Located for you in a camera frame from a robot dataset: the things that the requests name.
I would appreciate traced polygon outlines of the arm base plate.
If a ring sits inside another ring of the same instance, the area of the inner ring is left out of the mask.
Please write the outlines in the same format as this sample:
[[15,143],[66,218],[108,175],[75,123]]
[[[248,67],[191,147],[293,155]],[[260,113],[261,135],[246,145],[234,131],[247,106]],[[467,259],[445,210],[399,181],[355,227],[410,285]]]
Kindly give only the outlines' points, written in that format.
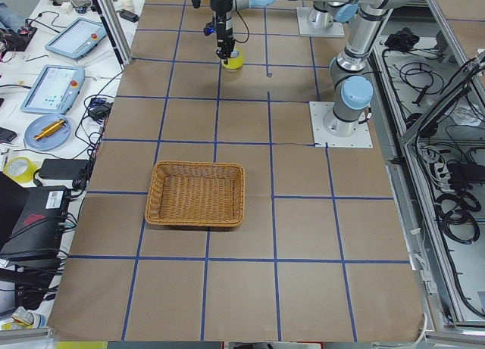
[[365,113],[354,122],[343,122],[333,113],[333,102],[309,103],[314,145],[319,148],[373,148]]
[[335,22],[328,12],[322,12],[313,7],[297,7],[299,35],[306,37],[343,38],[343,25]]

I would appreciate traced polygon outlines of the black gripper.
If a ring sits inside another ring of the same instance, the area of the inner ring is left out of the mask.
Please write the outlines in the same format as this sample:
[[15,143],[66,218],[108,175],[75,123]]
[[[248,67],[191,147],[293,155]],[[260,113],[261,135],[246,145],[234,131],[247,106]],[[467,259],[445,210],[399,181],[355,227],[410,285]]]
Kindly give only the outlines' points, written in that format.
[[228,60],[231,57],[235,45],[232,19],[216,17],[215,29],[217,37],[216,55],[219,58],[222,58],[221,60],[224,65],[228,65]]

